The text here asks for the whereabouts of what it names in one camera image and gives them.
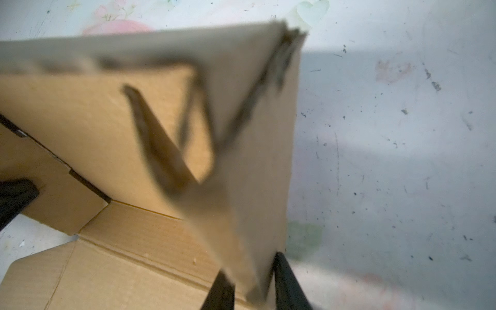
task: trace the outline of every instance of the brown cardboard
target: brown cardboard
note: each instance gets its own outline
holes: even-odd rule
[[[0,180],[28,178],[40,191],[24,215],[74,235],[107,205],[29,137],[20,138],[0,125],[0,145]]]
[[[286,237],[302,38],[272,23],[0,43],[0,113],[30,135],[0,138],[15,138],[9,148],[29,141],[65,169],[8,176],[98,197],[87,208],[93,198],[68,206],[42,193],[33,217],[73,233],[102,209],[70,169],[113,200],[66,246],[68,258],[55,248],[13,264],[0,305],[197,309],[219,266],[240,298],[261,305]],[[17,167],[31,151],[2,156]],[[70,179],[52,185],[59,175]],[[30,278],[25,264],[49,268]],[[44,277],[43,294],[18,306],[10,292]]]

